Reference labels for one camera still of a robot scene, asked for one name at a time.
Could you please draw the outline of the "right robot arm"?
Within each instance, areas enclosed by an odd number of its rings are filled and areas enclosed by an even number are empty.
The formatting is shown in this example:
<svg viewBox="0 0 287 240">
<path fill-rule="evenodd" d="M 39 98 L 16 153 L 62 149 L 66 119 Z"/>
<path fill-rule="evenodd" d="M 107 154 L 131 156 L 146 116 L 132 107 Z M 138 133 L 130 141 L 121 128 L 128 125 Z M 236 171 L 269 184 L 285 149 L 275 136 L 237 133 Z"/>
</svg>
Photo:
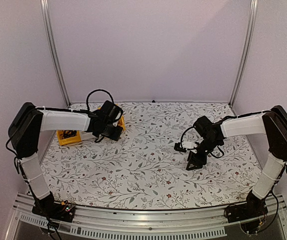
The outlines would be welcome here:
<svg viewBox="0 0 287 240">
<path fill-rule="evenodd" d="M 217 122 L 211 122 L 206 116 L 202 116 L 195 121 L 192 128 L 202 141 L 194 143 L 180 140 L 179 147 L 192 152 L 192 159 L 188 163 L 193 165 L 204 165 L 207 156 L 215 148 L 222 146 L 225 139 L 248 135 L 266 136 L 268 159 L 249 193 L 253 199 L 242 206 L 242 214 L 246 218 L 253 218 L 262 208 L 259 200 L 267 197 L 287 163 L 286 110 L 281 105 L 275 105 L 270 110 L 226 116 Z"/>
</svg>

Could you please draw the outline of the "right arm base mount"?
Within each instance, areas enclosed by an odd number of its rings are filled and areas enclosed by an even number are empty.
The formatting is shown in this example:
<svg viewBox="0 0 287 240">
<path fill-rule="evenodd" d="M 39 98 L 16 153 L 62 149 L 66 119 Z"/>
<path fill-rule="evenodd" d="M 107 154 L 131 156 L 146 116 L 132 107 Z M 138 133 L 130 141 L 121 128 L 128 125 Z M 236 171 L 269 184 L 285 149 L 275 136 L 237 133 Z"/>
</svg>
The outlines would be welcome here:
<svg viewBox="0 0 287 240">
<path fill-rule="evenodd" d="M 223 213 L 228 223 L 244 221 L 240 228 L 247 235 L 255 235 L 260 231 L 267 220 L 267 214 L 265 199 L 258 199 L 252 194 L 247 196 L 243 204 L 229 204 Z"/>
</svg>

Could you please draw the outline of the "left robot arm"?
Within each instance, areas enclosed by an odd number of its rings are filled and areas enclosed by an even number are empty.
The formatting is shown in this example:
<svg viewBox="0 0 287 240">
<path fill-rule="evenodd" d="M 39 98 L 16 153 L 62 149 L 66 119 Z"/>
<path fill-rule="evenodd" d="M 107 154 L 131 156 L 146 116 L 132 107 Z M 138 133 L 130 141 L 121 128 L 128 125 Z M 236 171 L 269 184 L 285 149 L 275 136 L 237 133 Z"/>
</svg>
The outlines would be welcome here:
<svg viewBox="0 0 287 240">
<path fill-rule="evenodd" d="M 90 133 L 97 143 L 104 138 L 118 141 L 123 132 L 118 122 L 123 115 L 123 109 L 110 100 L 94 111 L 38 107 L 31 102 L 21 106 L 8 128 L 5 148 L 13 153 L 16 172 L 27 184 L 31 195 L 39 201 L 39 210 L 47 217 L 54 217 L 58 206 L 52 202 L 53 193 L 41 169 L 39 146 L 42 135 L 69 130 Z"/>
</svg>

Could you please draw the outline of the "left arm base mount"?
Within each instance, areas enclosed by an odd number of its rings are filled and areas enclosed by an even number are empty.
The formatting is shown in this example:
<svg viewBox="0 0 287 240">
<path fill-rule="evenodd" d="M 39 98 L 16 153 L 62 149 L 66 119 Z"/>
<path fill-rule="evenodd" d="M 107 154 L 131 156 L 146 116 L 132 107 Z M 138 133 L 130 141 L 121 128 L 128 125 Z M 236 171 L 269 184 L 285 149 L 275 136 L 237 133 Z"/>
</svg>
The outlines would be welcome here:
<svg viewBox="0 0 287 240">
<path fill-rule="evenodd" d="M 33 196 L 33 198 L 33 214 L 68 223 L 73 221 L 76 212 L 75 202 L 69 202 L 68 200 L 55 201 L 52 192 L 42 199 L 35 196 Z"/>
</svg>

